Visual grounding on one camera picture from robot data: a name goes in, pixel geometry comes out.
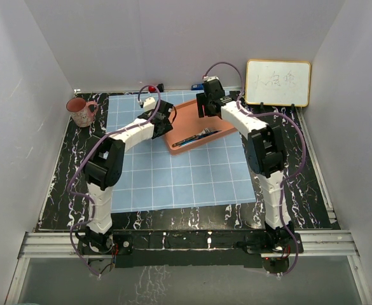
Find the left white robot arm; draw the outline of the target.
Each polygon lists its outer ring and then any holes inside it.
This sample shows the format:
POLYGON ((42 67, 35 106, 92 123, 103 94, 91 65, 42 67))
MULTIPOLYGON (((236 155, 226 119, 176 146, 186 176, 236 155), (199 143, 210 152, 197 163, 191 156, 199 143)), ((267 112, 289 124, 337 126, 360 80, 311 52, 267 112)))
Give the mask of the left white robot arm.
POLYGON ((85 180, 90 197, 89 223, 85 235, 77 238, 94 252, 108 253, 113 247, 111 205, 113 187, 123 172, 125 153, 145 140, 151 140, 173 130, 172 116, 176 107, 164 100, 159 104, 153 98, 142 103, 144 112, 133 122, 110 133, 91 155, 84 166, 85 180))

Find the blue checked tablecloth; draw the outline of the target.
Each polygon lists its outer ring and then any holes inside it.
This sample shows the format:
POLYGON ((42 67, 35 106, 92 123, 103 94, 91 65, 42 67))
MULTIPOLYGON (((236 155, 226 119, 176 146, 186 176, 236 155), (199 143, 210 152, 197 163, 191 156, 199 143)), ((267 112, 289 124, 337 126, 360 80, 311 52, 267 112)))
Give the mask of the blue checked tablecloth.
POLYGON ((163 137, 129 149, 114 186, 112 211, 256 202, 240 134, 233 132, 177 156, 163 137))

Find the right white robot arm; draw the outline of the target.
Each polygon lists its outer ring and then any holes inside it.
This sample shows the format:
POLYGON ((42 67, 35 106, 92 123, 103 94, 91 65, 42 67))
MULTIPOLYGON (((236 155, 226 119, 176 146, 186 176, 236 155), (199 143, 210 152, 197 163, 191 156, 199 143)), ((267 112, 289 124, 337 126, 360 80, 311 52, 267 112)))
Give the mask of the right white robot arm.
POLYGON ((261 186, 265 206, 266 246, 282 251, 289 243, 287 225, 291 221, 281 186, 287 159, 282 130, 255 117, 239 100, 227 95, 220 80, 203 78, 203 93, 196 95, 198 116, 217 116, 241 134, 245 157, 261 186))

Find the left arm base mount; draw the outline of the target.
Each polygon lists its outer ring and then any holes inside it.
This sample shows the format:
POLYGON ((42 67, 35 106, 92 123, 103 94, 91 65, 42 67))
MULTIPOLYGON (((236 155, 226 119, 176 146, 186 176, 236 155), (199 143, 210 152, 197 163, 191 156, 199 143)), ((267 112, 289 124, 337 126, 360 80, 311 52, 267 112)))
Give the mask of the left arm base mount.
POLYGON ((132 253, 133 238, 130 235, 113 234, 109 230, 105 234, 96 233, 87 227, 82 232, 75 232, 78 239, 78 251, 85 255, 128 255, 132 253))

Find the orange plastic tray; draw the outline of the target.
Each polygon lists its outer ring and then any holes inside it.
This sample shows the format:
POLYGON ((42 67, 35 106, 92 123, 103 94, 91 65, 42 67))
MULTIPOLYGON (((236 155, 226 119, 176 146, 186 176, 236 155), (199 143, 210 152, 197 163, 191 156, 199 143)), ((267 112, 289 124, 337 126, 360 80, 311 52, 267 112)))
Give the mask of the orange plastic tray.
POLYGON ((237 131, 231 123, 217 116, 199 118, 195 99, 177 105, 176 109, 177 117, 174 123, 172 123, 173 129, 163 136, 167 149, 172 156, 202 147, 204 144, 208 144, 237 131), (181 140, 202 132, 205 128, 218 130, 218 132, 184 146, 173 146, 181 140))

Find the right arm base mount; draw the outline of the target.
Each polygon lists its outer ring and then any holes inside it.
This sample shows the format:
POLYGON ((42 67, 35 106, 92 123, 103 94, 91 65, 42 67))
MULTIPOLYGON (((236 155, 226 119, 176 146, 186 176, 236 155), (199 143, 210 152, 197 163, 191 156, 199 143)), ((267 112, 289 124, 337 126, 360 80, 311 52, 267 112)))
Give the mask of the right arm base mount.
POLYGON ((277 239, 264 231, 253 231, 245 234, 241 240, 233 244, 234 248, 240 248, 247 254, 281 254, 290 250, 293 254, 296 245, 291 237, 277 239))

